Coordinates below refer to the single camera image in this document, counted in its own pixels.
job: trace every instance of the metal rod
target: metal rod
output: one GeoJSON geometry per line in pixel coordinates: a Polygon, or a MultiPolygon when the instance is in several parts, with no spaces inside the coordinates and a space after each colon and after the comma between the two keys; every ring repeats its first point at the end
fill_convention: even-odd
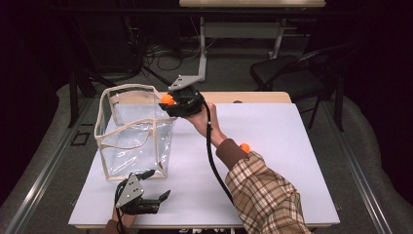
{"type": "Polygon", "coordinates": [[[67,129],[62,141],[60,142],[60,145],[56,150],[55,155],[52,156],[46,163],[45,167],[37,177],[30,191],[27,193],[26,198],[24,199],[16,215],[9,224],[9,227],[6,230],[6,234],[23,232],[26,224],[30,220],[31,216],[37,208],[37,205],[46,192],[46,189],[52,181],[58,169],[58,166],[60,165],[60,162],[63,160],[68,143],[76,134],[76,130],[79,128],[80,123],[85,116],[85,113],[91,108],[92,103],[92,98],[85,99],[80,109],[81,114],[79,120],[74,124],[73,128],[67,129]]]}
{"type": "Polygon", "coordinates": [[[370,187],[370,184],[368,183],[366,177],[364,176],[364,173],[361,169],[361,166],[358,163],[355,152],[352,150],[349,142],[347,141],[346,133],[340,132],[337,125],[335,125],[331,104],[323,103],[322,109],[326,112],[328,123],[331,126],[331,129],[333,130],[333,133],[336,136],[336,139],[339,141],[343,154],[345,155],[347,159],[346,160],[347,166],[353,176],[355,184],[360,193],[361,199],[363,200],[364,205],[370,214],[371,220],[373,221],[374,226],[376,227],[377,233],[378,234],[392,234],[393,231],[390,228],[386,220],[386,217],[382,212],[380,204],[372,188],[370,187]]]}
{"type": "Polygon", "coordinates": [[[242,16],[256,18],[308,18],[308,19],[353,19],[361,17],[362,11],[324,11],[315,8],[311,11],[280,10],[280,9],[84,9],[84,8],[49,8],[52,14],[63,16],[73,15],[113,15],[113,16],[178,16],[178,17],[213,17],[213,16],[242,16]]]}

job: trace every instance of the clear plastic bag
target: clear plastic bag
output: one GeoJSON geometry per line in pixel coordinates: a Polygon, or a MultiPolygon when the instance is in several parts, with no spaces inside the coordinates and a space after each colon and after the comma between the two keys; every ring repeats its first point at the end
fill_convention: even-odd
{"type": "Polygon", "coordinates": [[[106,179],[155,170],[167,177],[173,123],[152,86],[129,84],[106,89],[99,103],[94,138],[106,179]]]}

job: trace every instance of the black cable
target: black cable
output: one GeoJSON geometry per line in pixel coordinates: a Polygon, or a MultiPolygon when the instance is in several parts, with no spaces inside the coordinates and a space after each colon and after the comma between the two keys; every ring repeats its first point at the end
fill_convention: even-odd
{"type": "Polygon", "coordinates": [[[230,199],[231,203],[234,204],[232,199],[232,195],[228,190],[227,186],[225,185],[224,181],[222,181],[221,176],[219,176],[218,170],[215,167],[215,163],[213,162],[212,158],[212,150],[210,148],[210,132],[212,130],[211,123],[210,123],[210,111],[207,103],[204,101],[204,106],[206,107],[206,116],[207,116],[207,124],[206,124],[206,149],[207,149],[207,157],[209,159],[210,167],[212,168],[213,173],[215,174],[216,179],[218,179],[219,184],[221,184],[222,189],[224,189],[225,193],[227,194],[228,198],[230,199]]]}
{"type": "Polygon", "coordinates": [[[179,63],[176,67],[173,67],[173,68],[163,68],[163,67],[161,67],[161,58],[165,58],[166,56],[158,56],[158,59],[156,61],[156,64],[157,64],[158,68],[160,68],[161,70],[164,70],[164,71],[176,70],[182,64],[182,56],[181,55],[176,55],[176,56],[179,59],[179,63]]]}
{"type": "Polygon", "coordinates": [[[115,77],[115,78],[106,78],[107,80],[111,81],[111,82],[120,82],[120,81],[126,81],[129,80],[135,76],[137,76],[139,74],[140,70],[131,70],[130,72],[128,72],[128,74],[121,76],[121,77],[115,77]]]}
{"type": "MultiPolygon", "coordinates": [[[[115,207],[116,204],[118,203],[119,200],[119,195],[122,193],[122,191],[125,188],[127,181],[124,180],[123,182],[119,183],[117,188],[116,188],[116,192],[115,192],[115,207]]],[[[116,210],[116,216],[118,217],[118,223],[116,224],[116,230],[118,231],[118,233],[120,234],[125,234],[125,228],[124,228],[124,223],[122,222],[122,215],[120,213],[120,208],[115,208],[116,210]]]]}
{"type": "MultiPolygon", "coordinates": [[[[188,37],[187,38],[187,43],[190,43],[189,41],[190,41],[190,38],[191,37],[188,37]]],[[[184,59],[192,59],[192,58],[194,58],[192,55],[194,54],[194,53],[196,53],[196,55],[200,52],[200,40],[197,40],[197,43],[194,43],[194,46],[192,47],[192,49],[191,50],[185,50],[185,51],[189,51],[189,53],[187,54],[187,55],[183,55],[182,57],[184,58],[184,59]]]]}
{"type": "Polygon", "coordinates": [[[153,76],[155,76],[156,78],[158,78],[158,80],[160,80],[162,83],[166,84],[167,86],[171,86],[172,82],[165,79],[164,77],[158,75],[157,73],[155,73],[153,70],[151,70],[149,67],[147,66],[142,66],[143,69],[145,69],[146,71],[148,71],[149,73],[151,73],[153,76]]]}

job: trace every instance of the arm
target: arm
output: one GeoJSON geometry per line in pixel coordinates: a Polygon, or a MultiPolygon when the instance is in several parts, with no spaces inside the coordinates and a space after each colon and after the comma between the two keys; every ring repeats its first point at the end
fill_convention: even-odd
{"type": "MultiPolygon", "coordinates": [[[[113,208],[112,212],[112,219],[107,221],[106,227],[103,229],[102,234],[118,234],[118,216],[116,215],[116,210],[113,208]]],[[[122,223],[124,224],[125,234],[131,232],[131,227],[133,226],[134,222],[136,221],[136,214],[124,214],[122,215],[122,223]]]]}
{"type": "MultiPolygon", "coordinates": [[[[211,118],[211,142],[216,156],[230,171],[225,182],[248,233],[311,233],[304,222],[300,194],[281,175],[269,169],[256,152],[246,154],[220,130],[216,106],[208,104],[211,118]]],[[[207,135],[205,109],[187,117],[195,129],[207,135]]]]}

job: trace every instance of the plaid shirt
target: plaid shirt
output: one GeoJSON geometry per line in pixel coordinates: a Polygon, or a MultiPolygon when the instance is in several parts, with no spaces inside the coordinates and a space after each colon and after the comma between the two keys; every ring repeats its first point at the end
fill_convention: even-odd
{"type": "Polygon", "coordinates": [[[269,169],[258,153],[251,151],[248,159],[240,160],[225,182],[248,233],[311,233],[297,189],[269,169]]]}

